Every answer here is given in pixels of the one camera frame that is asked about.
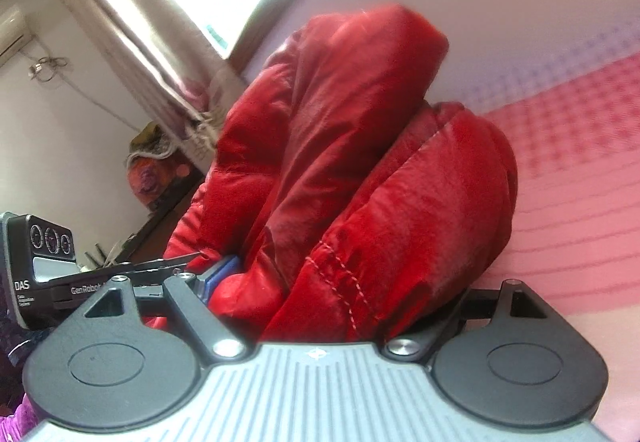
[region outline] red puffer jacket sleeve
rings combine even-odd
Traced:
[[[497,256],[513,154],[462,106],[423,101],[447,46],[391,6],[314,18],[271,58],[198,201],[194,270],[244,261],[211,297],[217,316],[252,339],[384,338]]]

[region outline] curtain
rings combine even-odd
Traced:
[[[245,88],[174,0],[62,0],[133,97],[204,173]]]
[[[215,15],[218,9],[228,13],[233,4],[215,6],[212,0],[62,1],[132,96],[202,172],[209,169],[227,111],[245,88],[236,73],[242,72],[292,2],[260,0],[249,8],[251,14],[239,35],[225,38],[232,42],[232,48],[225,50],[221,48],[223,37],[216,37],[215,22],[202,29],[202,22],[198,26],[193,20],[193,9],[200,4],[205,13],[210,8]]]

